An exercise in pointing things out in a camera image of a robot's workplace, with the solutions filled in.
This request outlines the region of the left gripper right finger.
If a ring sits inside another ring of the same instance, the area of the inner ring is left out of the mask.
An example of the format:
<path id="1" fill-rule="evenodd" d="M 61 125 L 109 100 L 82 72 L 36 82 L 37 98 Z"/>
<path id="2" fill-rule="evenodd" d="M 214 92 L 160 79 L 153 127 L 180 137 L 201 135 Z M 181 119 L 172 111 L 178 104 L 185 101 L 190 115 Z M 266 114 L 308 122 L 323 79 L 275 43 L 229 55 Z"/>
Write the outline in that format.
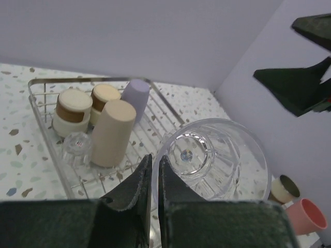
<path id="1" fill-rule="evenodd" d="M 297 247 L 283 208 L 263 200 L 207 201 L 163 156 L 158 175 L 162 247 Z"/>

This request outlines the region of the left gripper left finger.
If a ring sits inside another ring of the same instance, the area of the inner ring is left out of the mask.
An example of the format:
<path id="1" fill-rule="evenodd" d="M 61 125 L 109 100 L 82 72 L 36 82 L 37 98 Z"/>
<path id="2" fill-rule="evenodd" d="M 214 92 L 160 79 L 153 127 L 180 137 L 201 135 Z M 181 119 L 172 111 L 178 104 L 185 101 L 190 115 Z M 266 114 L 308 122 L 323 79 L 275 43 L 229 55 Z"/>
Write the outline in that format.
<path id="1" fill-rule="evenodd" d="M 98 199 L 1 202 L 1 247 L 148 247 L 152 156 Z"/>

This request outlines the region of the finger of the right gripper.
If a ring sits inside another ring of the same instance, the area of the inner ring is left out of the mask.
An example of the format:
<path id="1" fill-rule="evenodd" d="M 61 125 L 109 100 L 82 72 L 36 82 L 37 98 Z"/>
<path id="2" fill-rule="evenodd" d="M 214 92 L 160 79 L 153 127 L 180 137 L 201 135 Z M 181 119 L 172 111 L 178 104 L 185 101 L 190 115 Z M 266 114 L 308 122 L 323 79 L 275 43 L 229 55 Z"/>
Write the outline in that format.
<path id="1" fill-rule="evenodd" d="M 297 18 L 291 28 L 311 42 L 330 51 L 330 13 Z"/>
<path id="2" fill-rule="evenodd" d="M 313 111 L 330 112 L 330 79 L 322 77 L 330 67 L 330 57 L 307 68 L 256 70 L 253 77 L 268 89 L 281 105 L 296 117 Z"/>

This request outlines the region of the clear glass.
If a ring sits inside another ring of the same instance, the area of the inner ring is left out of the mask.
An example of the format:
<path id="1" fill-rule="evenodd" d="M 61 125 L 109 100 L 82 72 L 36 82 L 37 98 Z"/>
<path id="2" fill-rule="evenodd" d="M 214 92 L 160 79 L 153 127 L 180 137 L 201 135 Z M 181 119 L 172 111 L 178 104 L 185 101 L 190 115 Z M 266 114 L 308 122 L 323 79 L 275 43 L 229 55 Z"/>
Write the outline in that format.
<path id="1" fill-rule="evenodd" d="M 272 175 L 265 149 L 254 133 L 234 121 L 197 120 L 162 137 L 153 162 L 155 203 L 163 155 L 175 174 L 206 200 L 266 200 L 269 196 Z"/>
<path id="2" fill-rule="evenodd" d="M 61 160 L 71 167 L 89 166 L 93 142 L 84 132 L 72 132 L 65 137 L 62 144 Z"/>

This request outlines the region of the tan paper cup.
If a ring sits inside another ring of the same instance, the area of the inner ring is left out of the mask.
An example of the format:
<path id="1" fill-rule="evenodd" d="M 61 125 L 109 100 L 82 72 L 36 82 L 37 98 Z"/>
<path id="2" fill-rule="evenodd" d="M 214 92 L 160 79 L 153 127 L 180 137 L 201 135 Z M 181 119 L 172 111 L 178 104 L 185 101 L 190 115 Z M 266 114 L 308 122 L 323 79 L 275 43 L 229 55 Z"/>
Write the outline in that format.
<path id="1" fill-rule="evenodd" d="M 91 134 L 91 162 L 101 167 L 119 166 L 124 159 L 135 119 L 136 110 L 128 102 L 107 102 Z"/>

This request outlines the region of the metal-lined cup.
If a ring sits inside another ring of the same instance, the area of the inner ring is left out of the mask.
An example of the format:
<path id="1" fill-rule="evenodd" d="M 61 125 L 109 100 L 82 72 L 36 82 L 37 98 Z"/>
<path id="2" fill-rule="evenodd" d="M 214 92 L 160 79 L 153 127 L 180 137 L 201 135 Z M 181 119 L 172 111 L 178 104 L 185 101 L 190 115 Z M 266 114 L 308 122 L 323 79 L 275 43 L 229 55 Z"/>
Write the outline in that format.
<path id="1" fill-rule="evenodd" d="M 299 197 L 300 190 L 290 177 L 280 175 L 272 181 L 268 200 L 284 205 Z"/>
<path id="2" fill-rule="evenodd" d="M 93 104 L 90 114 L 90 123 L 94 126 L 97 123 L 105 104 L 111 100 L 119 100 L 121 98 L 121 93 L 109 84 L 98 84 L 93 88 L 91 98 Z"/>
<path id="3" fill-rule="evenodd" d="M 74 88 L 57 97 L 52 127 L 62 138 L 72 132 L 87 132 L 93 100 L 87 93 Z"/>

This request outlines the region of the red plastic cup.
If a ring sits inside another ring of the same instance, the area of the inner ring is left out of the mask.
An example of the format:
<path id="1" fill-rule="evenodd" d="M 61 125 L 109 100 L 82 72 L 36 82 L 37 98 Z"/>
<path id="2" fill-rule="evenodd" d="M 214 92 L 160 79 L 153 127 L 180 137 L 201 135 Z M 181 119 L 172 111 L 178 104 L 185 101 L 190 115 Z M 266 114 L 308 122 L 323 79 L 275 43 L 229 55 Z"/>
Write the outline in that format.
<path id="1" fill-rule="evenodd" d="M 303 198 L 285 209 L 296 235 L 306 235 L 325 230 L 326 217 L 320 208 L 307 198 Z"/>

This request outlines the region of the lavender plastic cup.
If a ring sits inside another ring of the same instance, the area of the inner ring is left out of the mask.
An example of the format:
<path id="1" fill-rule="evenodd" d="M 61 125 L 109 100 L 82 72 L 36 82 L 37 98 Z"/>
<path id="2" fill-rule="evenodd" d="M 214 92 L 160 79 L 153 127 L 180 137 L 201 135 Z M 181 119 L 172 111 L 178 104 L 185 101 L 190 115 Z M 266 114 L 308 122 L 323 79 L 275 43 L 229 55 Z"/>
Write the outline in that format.
<path id="1" fill-rule="evenodd" d="M 149 84 L 141 79 L 132 79 L 122 92 L 121 99 L 130 103 L 136 110 L 138 123 L 145 111 L 149 97 Z"/>

